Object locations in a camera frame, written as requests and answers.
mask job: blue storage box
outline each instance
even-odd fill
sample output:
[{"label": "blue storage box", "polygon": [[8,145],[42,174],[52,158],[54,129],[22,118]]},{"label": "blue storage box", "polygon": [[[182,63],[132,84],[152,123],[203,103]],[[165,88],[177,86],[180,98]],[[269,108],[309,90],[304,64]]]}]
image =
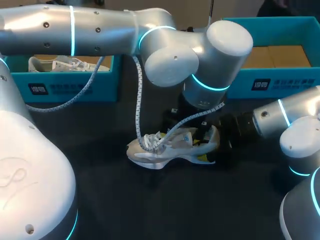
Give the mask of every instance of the blue storage box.
[{"label": "blue storage box", "polygon": [[[64,103],[88,82],[91,72],[28,72],[31,56],[4,59],[26,103]],[[110,71],[98,72],[79,102],[116,102],[121,71],[121,56],[111,57]]]},{"label": "blue storage box", "polygon": [[255,47],[301,45],[311,67],[243,68],[229,99],[284,98],[320,85],[320,25],[314,17],[225,18],[246,28]]}]

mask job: sneaker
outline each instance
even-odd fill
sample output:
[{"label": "sneaker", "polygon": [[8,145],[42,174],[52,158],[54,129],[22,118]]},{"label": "sneaker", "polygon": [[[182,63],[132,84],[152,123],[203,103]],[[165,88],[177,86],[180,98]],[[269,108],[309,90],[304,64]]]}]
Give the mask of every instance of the sneaker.
[{"label": "sneaker", "polygon": [[[162,169],[173,159],[182,158],[194,164],[214,164],[206,159],[206,154],[216,150],[220,144],[218,129],[211,126],[203,140],[193,139],[197,128],[178,128],[159,148],[152,152],[143,150],[138,139],[133,140],[127,146],[128,158],[147,169]],[[165,136],[164,133],[156,133],[143,137],[145,146],[152,147]]]},{"label": "sneaker", "polygon": [[[68,56],[57,56],[52,60],[41,60],[35,56],[29,59],[29,72],[93,72],[96,64],[81,61]],[[106,66],[100,66],[98,72],[108,72]]]}]

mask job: cable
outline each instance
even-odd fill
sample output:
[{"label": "cable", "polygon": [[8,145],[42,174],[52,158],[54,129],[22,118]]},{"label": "cable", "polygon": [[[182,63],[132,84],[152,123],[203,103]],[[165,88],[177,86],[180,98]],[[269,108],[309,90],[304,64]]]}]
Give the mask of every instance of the cable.
[{"label": "cable", "polygon": [[141,132],[140,132],[140,109],[141,109],[142,85],[143,85],[143,82],[142,82],[142,79],[143,79],[142,68],[141,68],[140,62],[139,62],[139,60],[138,60],[138,58],[136,56],[133,56],[133,60],[135,62],[136,69],[138,71],[138,92],[137,92],[136,108],[135,108],[135,131],[136,131],[136,137],[138,139],[140,147],[143,150],[147,151],[147,152],[152,152],[152,151],[158,149],[158,147],[164,141],[166,141],[176,129],[181,127],[186,122],[188,122],[188,121],[190,121],[192,119],[204,116],[204,115],[211,114],[211,113],[219,110],[220,108],[222,108],[225,105],[223,102],[221,102],[219,105],[215,106],[214,108],[212,108],[210,110],[199,112],[199,113],[196,113],[196,114],[191,115],[189,117],[186,117],[182,121],[178,122],[173,128],[171,128],[171,130],[163,138],[161,138],[158,142],[156,142],[152,147],[146,147],[144,145],[144,143],[143,143],[143,139],[142,139]]},{"label": "cable", "polygon": [[208,19],[208,26],[207,26],[207,28],[209,28],[210,25],[211,25],[212,13],[213,13],[213,11],[214,11],[214,3],[215,3],[215,0],[211,0],[210,12],[209,12],[209,19]]},{"label": "cable", "polygon": [[37,107],[33,107],[33,106],[29,106],[26,104],[26,108],[30,111],[33,111],[33,112],[38,112],[38,113],[51,113],[51,112],[55,112],[55,111],[58,111],[58,110],[61,110],[61,109],[64,109],[68,106],[70,106],[71,104],[73,104],[74,102],[76,102],[82,95],[85,94],[85,92],[88,90],[88,88],[90,87],[90,85],[94,82],[95,80],[95,76],[98,72],[98,69],[101,65],[101,63],[104,61],[105,59],[105,56],[102,56],[100,57],[99,61],[97,62],[92,74],[91,74],[91,77],[89,78],[88,82],[86,83],[86,85],[82,88],[82,90],[77,94],[75,95],[73,98],[71,98],[69,101],[59,105],[59,106],[55,106],[55,107],[51,107],[51,108],[37,108]]}]

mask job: glowing blue light ring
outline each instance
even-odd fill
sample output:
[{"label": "glowing blue light ring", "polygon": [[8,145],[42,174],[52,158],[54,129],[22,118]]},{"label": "glowing blue light ring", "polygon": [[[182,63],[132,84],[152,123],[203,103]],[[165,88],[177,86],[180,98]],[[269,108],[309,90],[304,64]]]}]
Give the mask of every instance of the glowing blue light ring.
[{"label": "glowing blue light ring", "polygon": [[310,187],[311,187],[311,196],[312,196],[313,204],[315,206],[316,211],[318,212],[318,214],[320,216],[320,207],[318,205],[318,202],[316,199],[316,194],[315,194],[315,176],[316,176],[316,173],[319,169],[320,169],[320,167],[314,171],[312,178],[311,178]]},{"label": "glowing blue light ring", "polygon": [[172,26],[155,26],[155,27],[151,28],[151,29],[148,30],[145,34],[143,34],[142,37],[140,38],[139,45],[138,45],[139,50],[140,50],[140,45],[141,45],[142,40],[143,40],[149,33],[153,32],[154,30],[158,30],[158,29],[173,29],[173,30],[177,30],[177,29],[175,29],[175,28],[172,27]]},{"label": "glowing blue light ring", "polygon": [[71,56],[75,55],[75,12],[74,7],[70,6],[70,23],[71,23]]},{"label": "glowing blue light ring", "polygon": [[310,176],[310,174],[303,174],[303,173],[299,173],[299,172],[296,172],[294,171],[290,166],[289,166],[290,170],[294,173],[294,174],[297,174],[299,176],[303,176],[303,177],[308,177]]},{"label": "glowing blue light ring", "polygon": [[281,109],[281,112],[282,112],[282,114],[283,114],[283,116],[284,116],[284,119],[285,119],[285,121],[286,121],[286,124],[288,125],[288,127],[290,127],[290,122],[289,122],[288,116],[287,116],[287,114],[286,114],[286,111],[285,111],[285,108],[284,108],[284,106],[283,106],[283,104],[282,104],[281,99],[278,99],[278,103],[279,103],[279,105],[280,105],[280,109]]},{"label": "glowing blue light ring", "polygon": [[9,69],[7,63],[5,62],[5,60],[3,60],[1,57],[0,57],[0,61],[4,63],[4,65],[6,65],[6,67]]},{"label": "glowing blue light ring", "polygon": [[191,74],[191,75],[192,75],[193,79],[194,79],[199,85],[201,85],[201,86],[204,87],[205,89],[209,89],[209,90],[211,90],[211,91],[224,91],[224,90],[227,90],[227,89],[230,87],[230,85],[227,86],[227,87],[223,87],[223,88],[210,87],[210,86],[204,85],[202,82],[200,82],[200,81],[196,78],[195,75],[193,75],[193,74]]},{"label": "glowing blue light ring", "polygon": [[75,217],[73,228],[72,228],[69,236],[66,238],[66,240],[69,240],[71,238],[71,235],[74,233],[74,230],[75,230],[76,225],[77,225],[77,221],[78,221],[78,210],[76,211],[76,217]]}]

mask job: black table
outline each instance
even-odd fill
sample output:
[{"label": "black table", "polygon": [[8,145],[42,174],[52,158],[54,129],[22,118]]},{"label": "black table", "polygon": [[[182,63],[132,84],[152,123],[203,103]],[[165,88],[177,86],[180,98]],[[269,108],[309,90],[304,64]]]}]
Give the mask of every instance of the black table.
[{"label": "black table", "polygon": [[[78,239],[283,240],[279,209],[285,191],[277,190],[281,182],[273,177],[283,161],[279,141],[236,150],[231,169],[180,159],[161,171],[138,167],[126,156],[126,144],[136,138],[138,86],[129,57],[123,59],[122,72],[118,103],[79,103],[33,115],[74,168]],[[159,88],[144,81],[142,133],[158,131],[162,112],[176,106],[180,90],[180,85]],[[266,102],[229,101],[221,114]]]}]

